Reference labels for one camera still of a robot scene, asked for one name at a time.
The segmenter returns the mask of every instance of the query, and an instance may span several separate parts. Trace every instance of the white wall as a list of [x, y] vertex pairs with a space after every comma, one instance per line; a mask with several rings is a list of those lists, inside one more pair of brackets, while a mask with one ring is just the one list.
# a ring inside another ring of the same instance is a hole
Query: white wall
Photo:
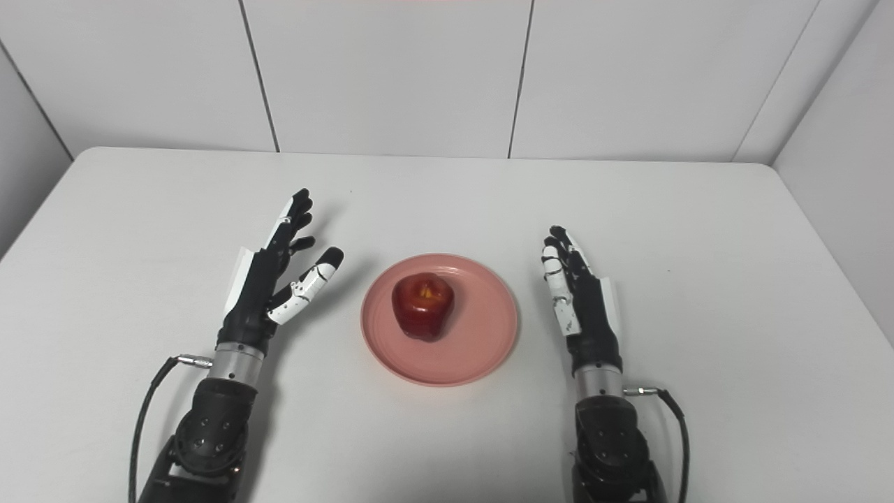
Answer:
[[274, 149], [236, 0], [0, 0], [0, 40], [75, 156]]
[[70, 162], [0, 51], [0, 257]]
[[775, 166], [894, 343], [894, 0], [881, 0]]
[[530, 3], [248, 0], [283, 151], [506, 157]]
[[[513, 157], [769, 162], [873, 1], [533, 2]], [[506, 156], [531, 5], [245, 0], [283, 150]], [[238, 0], [0, 0], [0, 39], [75, 154], [274, 149]]]
[[512, 155], [766, 163], [869, 3], [537, 2]]

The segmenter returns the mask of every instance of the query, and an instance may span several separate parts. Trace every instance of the silver connector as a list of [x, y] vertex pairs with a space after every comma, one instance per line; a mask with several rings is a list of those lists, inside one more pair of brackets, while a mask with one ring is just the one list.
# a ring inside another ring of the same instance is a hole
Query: silver connector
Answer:
[[195, 354], [181, 354], [177, 356], [177, 361], [186, 363], [190, 367], [199, 367], [200, 369], [210, 369], [215, 361], [205, 356], [196, 356]]
[[658, 395], [658, 388], [624, 388], [624, 396]]
[[591, 396], [623, 396], [624, 384], [618, 367], [614, 365], [588, 364], [574, 372], [578, 385], [578, 400]]
[[215, 366], [208, 377], [227, 379], [255, 387], [261, 373], [264, 354], [249, 345], [224, 342], [215, 349]]

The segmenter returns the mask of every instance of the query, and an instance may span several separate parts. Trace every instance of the robotic hand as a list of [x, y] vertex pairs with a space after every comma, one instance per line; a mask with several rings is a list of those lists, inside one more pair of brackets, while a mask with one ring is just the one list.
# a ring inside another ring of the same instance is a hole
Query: robotic hand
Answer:
[[625, 398], [651, 394], [661, 396], [681, 420], [685, 457], [682, 503], [688, 465], [688, 435], [682, 412], [666, 390], [637, 388], [625, 392], [618, 348], [620, 326], [611, 281], [593, 274], [580, 246], [564, 228], [550, 228], [544, 245], [544, 278], [571, 353], [571, 375], [578, 389], [578, 448], [571, 475], [575, 503], [629, 501], [643, 492], [645, 501], [667, 501], [645, 437], [637, 428], [637, 410]]
[[199, 382], [191, 410], [158, 455], [140, 503], [224, 503], [239, 488], [248, 421], [268, 342], [276, 329], [310, 304], [341, 265], [344, 253], [329, 248], [292, 282], [274, 292], [276, 281], [293, 253], [314, 244], [297, 232], [310, 223], [313, 202], [302, 189], [286, 203], [266, 246], [242, 249], [217, 333], [214, 360], [182, 354], [168, 359], [152, 381], [137, 420], [131, 450], [129, 501], [135, 500], [139, 435], [149, 400], [178, 362], [210, 369]]

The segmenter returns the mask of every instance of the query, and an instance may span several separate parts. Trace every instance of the cable connector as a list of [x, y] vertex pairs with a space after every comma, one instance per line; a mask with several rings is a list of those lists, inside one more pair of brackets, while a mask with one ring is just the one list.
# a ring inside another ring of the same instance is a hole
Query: cable connector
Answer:
[[199, 367], [200, 369], [210, 369], [215, 361], [205, 356], [196, 356], [195, 354], [180, 354], [177, 356], [177, 362], [185, 363], [190, 367]]
[[661, 390], [658, 388], [624, 388], [624, 396], [647, 396], [659, 393]]

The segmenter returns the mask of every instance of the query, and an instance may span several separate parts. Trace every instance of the silver metal cylinder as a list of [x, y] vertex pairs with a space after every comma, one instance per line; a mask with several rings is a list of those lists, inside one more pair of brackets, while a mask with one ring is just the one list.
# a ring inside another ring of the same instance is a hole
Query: silver metal cylinder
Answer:
[[263, 363], [264, 354], [251, 346], [221, 343], [215, 348], [215, 364], [208, 377], [235, 380], [254, 388]]
[[624, 396], [621, 373], [614, 365], [584, 365], [574, 372], [574, 380], [578, 384], [578, 400], [599, 395]]

